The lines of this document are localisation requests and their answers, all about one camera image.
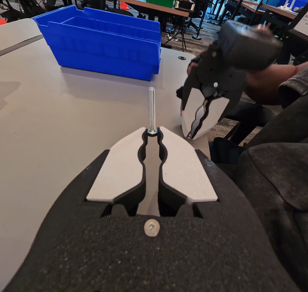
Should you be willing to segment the person's right hand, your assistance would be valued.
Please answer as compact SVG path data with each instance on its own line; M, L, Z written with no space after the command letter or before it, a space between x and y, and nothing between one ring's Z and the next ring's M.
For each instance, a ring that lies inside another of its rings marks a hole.
M277 101L276 86L272 74L272 67L261 71L247 72L245 93L257 104L271 105Z

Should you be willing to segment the blue plastic bin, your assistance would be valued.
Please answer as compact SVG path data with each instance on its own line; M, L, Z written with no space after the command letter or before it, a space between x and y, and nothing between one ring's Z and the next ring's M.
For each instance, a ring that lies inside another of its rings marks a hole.
M75 5L32 19L62 67L143 81L159 74L158 21Z

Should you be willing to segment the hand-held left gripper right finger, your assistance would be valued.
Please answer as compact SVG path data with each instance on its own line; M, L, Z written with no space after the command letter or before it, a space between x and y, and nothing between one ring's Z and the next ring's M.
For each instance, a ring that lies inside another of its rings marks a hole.
M159 145L158 204L162 216L174 216L183 205L217 202L218 196L202 165L207 157L165 127L157 129Z

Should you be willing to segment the thin long silver bolt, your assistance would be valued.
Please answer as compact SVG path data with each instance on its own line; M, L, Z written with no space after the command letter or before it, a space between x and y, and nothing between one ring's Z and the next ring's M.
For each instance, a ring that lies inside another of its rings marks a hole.
M156 93L155 88L152 86L148 89L148 120L148 135L151 137L156 136Z

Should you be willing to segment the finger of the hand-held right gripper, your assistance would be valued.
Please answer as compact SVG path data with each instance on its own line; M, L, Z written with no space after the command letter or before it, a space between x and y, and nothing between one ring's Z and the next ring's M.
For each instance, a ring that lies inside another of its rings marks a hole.
M229 99L213 99L207 101L203 107L203 111L197 113L196 120L193 123L192 129L194 131L191 134L193 140L204 136L216 125L229 104L229 101Z
M197 113L203 111L205 97L198 89L192 89L188 97L185 109L182 111L182 131L184 137L193 133L193 123L197 118Z

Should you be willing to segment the person's right forearm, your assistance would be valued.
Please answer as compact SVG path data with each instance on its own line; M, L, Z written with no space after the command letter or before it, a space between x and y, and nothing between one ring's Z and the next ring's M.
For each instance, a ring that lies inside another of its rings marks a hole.
M279 65L277 95L278 101L283 108L294 103L300 97L308 94L308 62L294 65Z

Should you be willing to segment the grey desk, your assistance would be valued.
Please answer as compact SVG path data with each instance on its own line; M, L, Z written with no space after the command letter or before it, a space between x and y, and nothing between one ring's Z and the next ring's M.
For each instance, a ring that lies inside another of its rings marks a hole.
M1 56L1 291L67 185L104 150L148 127L149 86L157 125L182 135L175 91L193 58L162 48L159 74L142 81L60 67L43 38Z

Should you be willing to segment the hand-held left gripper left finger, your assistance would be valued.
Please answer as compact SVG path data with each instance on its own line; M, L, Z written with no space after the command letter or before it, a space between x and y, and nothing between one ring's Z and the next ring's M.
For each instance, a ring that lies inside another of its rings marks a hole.
M135 216L146 195L147 143L148 130L141 127L114 144L108 150L86 201L123 205L130 216Z

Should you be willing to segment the wooden background table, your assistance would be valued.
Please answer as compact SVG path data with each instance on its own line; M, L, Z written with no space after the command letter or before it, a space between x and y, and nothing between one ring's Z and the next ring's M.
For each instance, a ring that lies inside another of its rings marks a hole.
M131 8L137 10L140 13L148 14L156 17L169 17L169 16L180 16L180 17L189 17L190 12L181 10L168 8L161 5L156 5L152 3L146 2L146 0L117 0L121 2L125 2Z

